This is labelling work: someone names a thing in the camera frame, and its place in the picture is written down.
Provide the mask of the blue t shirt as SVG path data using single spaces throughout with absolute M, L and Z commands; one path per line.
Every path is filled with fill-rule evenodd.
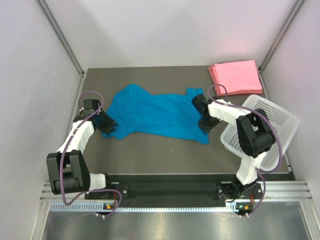
M 131 133 L 145 133 L 209 144 L 201 130 L 200 113 L 192 104 L 201 88 L 187 88 L 185 94 L 151 94 L 137 84 L 129 84 L 115 94 L 106 113 L 117 123 L 115 131 L 104 138 L 122 140 Z

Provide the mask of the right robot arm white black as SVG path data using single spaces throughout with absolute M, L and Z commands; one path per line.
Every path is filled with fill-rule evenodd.
M 245 109 L 223 99 L 210 100 L 203 94 L 195 96 L 192 104 L 201 115 L 198 125 L 204 133 L 209 133 L 220 122 L 236 127 L 243 155 L 231 184 L 221 190 L 221 197 L 245 198 L 256 185 L 262 160 L 276 142 L 265 111 Z

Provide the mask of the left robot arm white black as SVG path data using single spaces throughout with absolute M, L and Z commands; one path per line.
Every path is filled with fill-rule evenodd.
M 46 157 L 51 191 L 55 195 L 80 193 L 96 190 L 102 198 L 109 198 L 114 187 L 103 173 L 90 173 L 83 153 L 90 137 L 96 130 L 110 134 L 118 124 L 102 111 L 97 99 L 86 99 L 83 108 L 75 117 L 72 129 L 63 145 Z

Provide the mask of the folded pink t shirt stack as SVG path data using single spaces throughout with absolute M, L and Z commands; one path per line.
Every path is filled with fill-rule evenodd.
M 216 63 L 208 68 L 218 96 L 263 93 L 254 60 Z

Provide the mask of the white perforated plastic basket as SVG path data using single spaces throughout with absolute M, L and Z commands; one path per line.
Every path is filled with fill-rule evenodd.
M 280 139 L 282 152 L 285 153 L 299 126 L 299 119 L 283 107 L 255 94 L 250 95 L 243 103 L 243 106 L 253 110 L 263 109 L 265 111 L 268 120 Z M 240 158 L 243 157 L 235 126 L 229 124 L 222 132 L 220 141 L 227 150 Z M 277 166 L 278 162 L 279 148 L 278 144 L 275 143 L 264 157 L 260 168 L 263 171 L 270 171 Z

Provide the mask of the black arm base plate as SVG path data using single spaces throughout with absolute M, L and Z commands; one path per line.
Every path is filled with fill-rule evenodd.
M 122 208 L 206 208 L 222 207 L 226 200 L 262 197 L 258 179 L 248 190 L 233 182 L 233 174 L 141 174 L 108 175 L 107 187 L 118 190 Z

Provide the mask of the aluminium frame rail front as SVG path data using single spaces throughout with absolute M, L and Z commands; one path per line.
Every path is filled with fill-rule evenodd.
M 176 186 L 172 183 L 116 183 L 112 189 L 121 192 L 122 199 L 133 199 L 137 196 L 184 196 L 206 195 L 215 200 L 231 201 L 233 196 L 224 196 L 222 193 L 231 192 L 230 182 L 221 182 L 214 186 L 213 183 L 185 183 L 179 182 Z M 250 189 L 256 201 L 274 202 L 307 202 L 311 201 L 312 194 L 306 182 L 303 181 L 259 181 Z

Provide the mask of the left aluminium corner post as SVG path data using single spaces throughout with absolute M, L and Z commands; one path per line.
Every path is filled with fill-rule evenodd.
M 77 60 L 70 44 L 68 43 L 67 38 L 65 37 L 63 31 L 61 30 L 56 18 L 54 17 L 49 5 L 45 0 L 36 0 L 37 4 L 39 5 L 41 11 L 43 12 L 45 18 L 49 22 L 51 28 L 53 29 L 57 39 L 61 43 L 63 49 L 65 50 L 66 54 L 68 55 L 69 59 L 71 60 L 73 66 L 75 67 L 76 71 L 83 76 L 85 71 L 81 67 L 79 61 Z

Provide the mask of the aluminium corner post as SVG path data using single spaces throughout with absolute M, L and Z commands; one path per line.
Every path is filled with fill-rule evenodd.
M 75 67 L 76 71 L 83 76 L 85 71 L 81 67 L 79 61 L 77 60 L 70 44 L 68 43 L 67 38 L 65 37 L 63 31 L 61 30 L 56 18 L 54 17 L 49 5 L 45 0 L 36 0 L 37 4 L 39 5 L 41 11 L 43 12 L 45 18 L 49 22 L 51 28 L 53 29 L 57 39 L 61 43 L 63 49 L 65 50 L 66 54 L 68 55 L 69 59 L 71 60 L 73 66 Z
M 288 30 L 290 29 L 291 25 L 293 24 L 296 16 L 302 9 L 303 5 L 306 3 L 306 0 L 296 0 L 292 9 L 290 10 L 288 16 L 286 17 L 282 27 L 280 28 L 278 34 L 276 35 L 271 47 L 269 48 L 265 58 L 263 59 L 261 65 L 258 67 L 260 73 L 262 73 L 267 65 L 269 64 L 270 60 L 272 59 L 273 55 L 275 54 L 276 50 L 279 48 L 281 42 L 283 41 L 285 35 L 287 34 Z

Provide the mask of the right aluminium corner post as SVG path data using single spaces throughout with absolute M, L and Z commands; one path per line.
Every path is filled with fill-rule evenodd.
M 292 9 L 290 10 L 288 16 L 286 17 L 282 27 L 280 28 L 278 34 L 276 35 L 271 47 L 269 48 L 265 58 L 263 59 L 261 65 L 258 67 L 260 73 L 262 73 L 267 65 L 269 64 L 270 60 L 272 59 L 273 55 L 275 54 L 276 50 L 279 48 L 281 42 L 283 41 L 285 35 L 287 34 L 288 30 L 290 29 L 291 25 L 293 24 L 296 16 L 302 9 L 303 5 L 306 3 L 306 0 L 296 0 Z

